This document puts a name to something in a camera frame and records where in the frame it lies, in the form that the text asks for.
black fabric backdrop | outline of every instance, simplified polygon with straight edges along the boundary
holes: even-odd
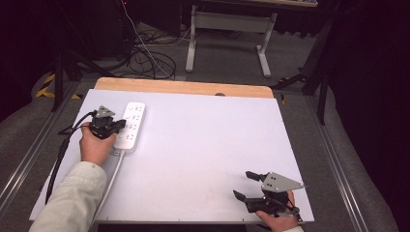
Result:
[[[409,12],[405,0],[366,1],[335,22],[319,64],[331,67],[342,124],[400,231],[410,231]]]
[[[0,3],[0,122],[31,101],[36,81],[50,67],[47,32],[25,1]]]

sleeve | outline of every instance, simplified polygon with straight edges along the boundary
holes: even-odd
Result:
[[[297,226],[295,228],[288,229],[288,230],[285,230],[283,232],[304,232],[304,229],[302,229],[301,226]]]
[[[51,194],[30,231],[88,231],[105,184],[102,168],[92,162],[77,163]]]

metal rail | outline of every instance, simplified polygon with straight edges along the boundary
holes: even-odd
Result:
[[[340,191],[344,204],[347,208],[347,212],[350,216],[350,219],[353,222],[355,231],[357,232],[368,231],[365,219],[363,218],[363,215],[355,199],[353,191],[350,188],[347,178],[344,175],[343,168],[341,167],[341,164],[338,160],[337,153],[328,135],[326,127],[322,126],[321,123],[319,122],[319,119],[316,114],[317,107],[314,102],[314,99],[311,96],[306,96],[305,99],[307,101],[307,106],[310,109],[311,114],[313,115],[316,126],[319,128],[320,135],[322,137],[322,140],[326,148],[326,156],[328,158],[329,165],[335,176],[338,189]]]
[[[67,84],[67,89],[64,93],[64,100],[60,107],[57,108],[55,112],[50,112],[47,119],[44,122],[42,129],[34,140],[33,144],[27,151],[21,163],[18,165],[17,169],[10,177],[6,186],[0,194],[0,220],[6,214],[6,211],[10,204],[12,203],[15,195],[23,184],[25,178],[33,167],[34,162],[42,151],[46,141],[50,136],[50,131],[56,123],[57,119],[60,117],[62,111],[64,110],[67,102],[70,99],[78,86],[78,82],[69,82]]]

finger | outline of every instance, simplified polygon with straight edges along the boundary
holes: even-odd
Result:
[[[117,134],[116,133],[112,133],[108,138],[106,138],[106,140],[111,144],[113,144],[116,139],[117,139]]]
[[[291,202],[291,203],[289,202],[288,206],[294,206],[295,205],[295,195],[293,194],[293,191],[289,190],[287,192],[287,198]]]
[[[265,212],[263,212],[263,211],[256,211],[256,215],[257,215],[263,222],[265,222],[269,227],[272,228],[273,226],[276,225],[276,224],[275,224],[275,219],[274,219],[272,216],[266,214]]]
[[[83,123],[83,124],[81,124],[81,132],[82,132],[82,134],[90,134],[91,133],[91,131],[90,131],[90,129],[88,128],[90,126],[90,122],[86,122],[86,123]]]

white table leg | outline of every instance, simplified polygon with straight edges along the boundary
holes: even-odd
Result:
[[[195,21],[196,21],[196,6],[192,6],[190,16],[190,46],[188,47],[187,65],[185,71],[191,73],[193,71],[193,60],[195,58]]]
[[[273,13],[271,16],[271,21],[265,32],[265,38],[262,45],[256,47],[257,54],[259,56],[260,66],[262,67],[263,76],[271,77],[271,71],[269,70],[268,61],[266,60],[265,50],[268,45],[269,39],[271,38],[272,30],[274,29],[275,21],[277,19],[277,14]]]

